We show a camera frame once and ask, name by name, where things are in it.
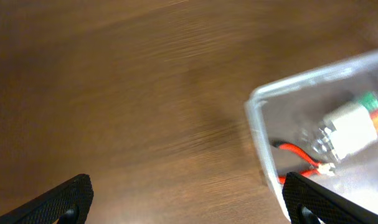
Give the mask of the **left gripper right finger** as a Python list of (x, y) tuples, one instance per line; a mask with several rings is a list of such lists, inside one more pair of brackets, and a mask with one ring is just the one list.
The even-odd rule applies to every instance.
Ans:
[(287, 173), (282, 194), (290, 221), (295, 224), (378, 223), (377, 214), (296, 172)]

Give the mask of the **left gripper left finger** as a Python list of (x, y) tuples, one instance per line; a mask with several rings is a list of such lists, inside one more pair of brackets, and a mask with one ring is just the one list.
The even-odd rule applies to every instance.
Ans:
[(79, 174), (0, 216), (0, 224), (84, 224), (93, 197), (94, 191), (90, 176)]

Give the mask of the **red handled pliers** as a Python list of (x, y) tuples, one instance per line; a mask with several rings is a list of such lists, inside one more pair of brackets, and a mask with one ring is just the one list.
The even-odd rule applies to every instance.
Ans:
[(286, 174), (289, 172), (297, 172), (304, 177), (335, 175), (336, 167), (333, 163), (316, 160), (295, 144), (273, 139), (270, 145), (281, 185), (285, 183)]

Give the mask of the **clear plastic container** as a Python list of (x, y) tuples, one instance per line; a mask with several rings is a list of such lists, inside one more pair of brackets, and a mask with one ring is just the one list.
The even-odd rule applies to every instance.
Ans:
[(261, 86), (245, 110), (287, 219), (289, 172), (378, 216), (378, 50)]

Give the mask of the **clear case of coloured bits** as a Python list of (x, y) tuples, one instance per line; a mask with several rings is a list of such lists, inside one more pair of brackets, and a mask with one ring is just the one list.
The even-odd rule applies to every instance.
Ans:
[(325, 114), (310, 148), (340, 162), (378, 141), (378, 94), (367, 91)]

